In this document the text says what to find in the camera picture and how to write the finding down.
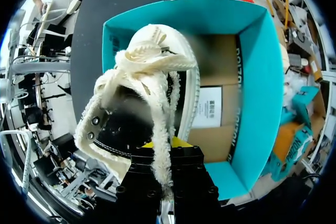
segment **black stripe on box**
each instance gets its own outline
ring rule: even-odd
[[[230,151],[227,157],[228,162],[231,164],[237,142],[238,142],[238,136],[239,136],[239,129],[240,129],[240,121],[242,119],[241,117],[241,107],[242,107],[242,92],[243,92],[243,80],[244,80],[244,75],[243,75],[243,58],[242,58],[242,53],[241,53],[241,44],[240,44],[240,38],[239,35],[236,35],[236,47],[237,47],[237,63],[238,63],[238,92],[239,92],[239,105],[237,109],[237,114],[236,114],[236,123],[235,123],[235,131],[233,134],[232,142],[231,142],[231,147]]]

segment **teal box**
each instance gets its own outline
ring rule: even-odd
[[[318,92],[319,89],[317,87],[304,86],[292,99],[292,106],[295,109],[297,115],[292,114],[295,118],[291,119],[291,121],[304,123],[305,125],[295,134],[285,163],[282,163],[277,155],[275,155],[273,152],[271,153],[270,159],[264,168],[263,174],[266,172],[271,172],[271,177],[274,181],[279,181],[289,174],[293,165],[295,165],[300,157],[306,152],[308,145],[312,141],[313,132],[307,106],[312,102]],[[291,112],[287,111],[286,116],[288,116],[288,118],[290,118],[289,113]],[[283,114],[284,112],[282,111],[281,122],[284,118]]]
[[[270,156],[269,169],[272,173],[271,178],[274,181],[279,181],[285,178],[293,165],[300,159],[300,157],[306,152],[308,145],[312,141],[312,131],[309,127],[304,126],[298,131],[293,139],[292,146],[287,154],[285,163],[282,163],[277,155],[273,152]]]
[[[271,15],[264,7],[238,0],[167,0],[129,10],[104,24],[103,72],[114,67],[115,53],[126,49],[132,35],[148,24],[188,34],[239,37],[244,78],[235,151],[230,162],[205,167],[220,200],[248,193],[271,153],[281,117],[282,60]]]
[[[282,108],[280,125],[292,122],[295,119],[295,115],[286,108]]]

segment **yellow tape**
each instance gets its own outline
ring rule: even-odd
[[[173,148],[176,148],[176,147],[191,147],[192,145],[185,142],[185,141],[182,141],[181,139],[179,139],[178,137],[173,137],[173,144],[172,144],[172,147]],[[143,146],[143,148],[153,148],[153,142],[150,142],[150,143],[147,143]]]

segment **sneaker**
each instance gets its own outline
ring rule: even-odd
[[[154,175],[167,186],[170,141],[175,135],[187,140],[197,108],[200,74],[194,53],[177,30],[147,25],[115,58],[114,69],[96,81],[75,144],[121,182],[132,150],[153,142]]]

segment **box lid flap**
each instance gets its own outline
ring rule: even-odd
[[[293,107],[297,112],[297,120],[301,123],[305,123],[309,128],[311,128],[311,123],[307,106],[312,102],[318,92],[319,89],[316,87],[305,86],[301,88],[300,92],[297,93],[292,100]]]

